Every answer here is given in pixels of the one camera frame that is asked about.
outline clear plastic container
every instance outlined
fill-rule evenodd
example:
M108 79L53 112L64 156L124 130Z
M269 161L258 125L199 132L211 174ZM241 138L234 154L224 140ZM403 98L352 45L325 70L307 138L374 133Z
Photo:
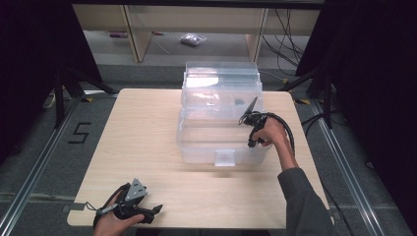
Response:
M259 164L269 150L248 147L253 127L238 125L238 120L179 119L177 144L187 163L214 163L215 166Z
M256 96L254 110L264 111L255 63L189 62L182 89L177 145L185 162L234 166L264 160L268 147L248 147L253 127L238 124Z

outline sleeve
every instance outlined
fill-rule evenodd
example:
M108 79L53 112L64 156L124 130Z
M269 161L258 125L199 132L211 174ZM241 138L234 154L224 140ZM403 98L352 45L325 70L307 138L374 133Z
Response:
M288 235L337 235L328 210L301 168L283 171L278 181L287 201Z

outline wooden table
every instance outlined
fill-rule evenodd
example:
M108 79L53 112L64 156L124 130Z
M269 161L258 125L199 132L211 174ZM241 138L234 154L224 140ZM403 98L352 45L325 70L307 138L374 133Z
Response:
M259 165L184 163L175 141L180 96L179 89L120 92L75 203L102 207L117 188L139 178L149 192L141 206L163 205L153 223L141 227L285 228L275 149ZM265 91L264 108L290 126L297 161L328 207L291 95ZM88 226L93 218L92 210L71 210L68 222Z

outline black wire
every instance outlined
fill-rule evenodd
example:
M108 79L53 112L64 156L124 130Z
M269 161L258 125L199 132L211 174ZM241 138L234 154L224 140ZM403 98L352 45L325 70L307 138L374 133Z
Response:
M294 61L292 61L289 57L285 56L284 54L282 54L279 50L276 50L273 46L271 46L269 44L269 42L267 41L267 39L265 38L265 36L263 35L262 38L264 39L265 43L267 44L267 46L269 47L269 49L277 54L278 56L282 57L283 59L285 59L286 61L288 61L289 63L291 63L293 66L297 67L298 64L295 63Z
M350 235L354 235L352 228L350 227L349 222L347 222L346 217L344 216L343 211L341 211L340 207L338 206L338 203L336 202L336 200L333 198L333 196L330 194L330 192L328 191L328 188L326 188L325 184L323 183L322 178L319 176L320 182L322 183L323 189L325 189L326 193L328 194L328 196L330 197L331 201L334 203L334 206L337 209L337 212L340 215L340 218L343 219L344 223L346 224L347 230L349 230Z
M278 14L278 11L275 9L275 13L276 13L276 16L278 17L278 19L279 19L279 22L281 23L281 26L282 26L282 28L284 29L284 38L285 38L285 36L287 35L288 36L288 39L289 39L289 41L291 42L291 45L292 45L292 50L300 50L302 53L304 53L304 51L300 48L300 47L298 47L295 43L294 43L294 41L292 40L292 35L291 35L291 26L290 26L290 23L289 23L289 20L290 20L290 17L291 17L291 15L290 15L290 11L289 10L287 10L287 27L284 25L284 23L283 23L283 21L282 21L282 19L281 19L281 17L279 16L279 14Z
M288 74L288 73L284 72L284 71L281 69L281 67L279 66L279 57L282 57L283 59L285 59L286 61L288 61L289 63L291 63L291 64L292 64L293 66L295 66L295 67L298 67L298 65L297 65L295 62L293 62L291 59L289 59L287 56L285 56L285 55L284 55L284 54L282 54L281 52L277 51L277 50L276 50L273 46L271 46L271 45L269 44L269 42L267 41L267 39L266 39L264 36L262 36L262 38L264 39L264 41L265 41L265 43L267 44L267 46L269 47L269 49L270 49L273 53L275 53L275 54L276 54L276 65L278 66L279 71L280 71L282 74L287 75L287 76L295 76L295 75Z

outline gray carpet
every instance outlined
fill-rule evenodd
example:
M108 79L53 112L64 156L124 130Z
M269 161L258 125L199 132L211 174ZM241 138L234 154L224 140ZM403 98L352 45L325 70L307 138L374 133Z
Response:
M104 82L114 89L123 88L157 88L180 89L183 81L183 67L135 67L135 66L99 66ZM273 73L279 78L286 76L278 70L262 70ZM261 74L264 90L276 90L283 83L269 74ZM83 84L84 89L96 89ZM307 98L305 91L308 83L295 88L291 94L295 99ZM91 229L72 227L67 223L67 207L74 200L89 166L90 159L105 126L115 98L95 98L92 102L82 102L73 114L57 149L54 151L45 171L36 185L30 202L25 207L12 235L90 235ZM311 105L296 104L300 120L304 121L314 115ZM34 122L27 138L21 142L21 152L10 156L0 166L0 210L3 212L26 177L31 166L41 153L43 145L54 125L53 108L43 112ZM341 125L343 117L332 115L333 131L351 164L366 196L375 208L383 229L387 235L411 235L399 211L378 178L378 175L364 165L366 155L360 149L348 126ZM83 144L69 144L79 141L80 136L73 135L79 122L90 122L79 131L88 132L89 136ZM328 147L319 123L309 131L307 140L317 165L319 174L344 213L346 220L355 235L369 235L368 229L357 209L350 192L344 183L339 168ZM334 203L328 198L334 215L335 227L339 235L349 235L346 224L335 209ZM281 232L272 231L273 235ZM125 235L134 235L134 230Z

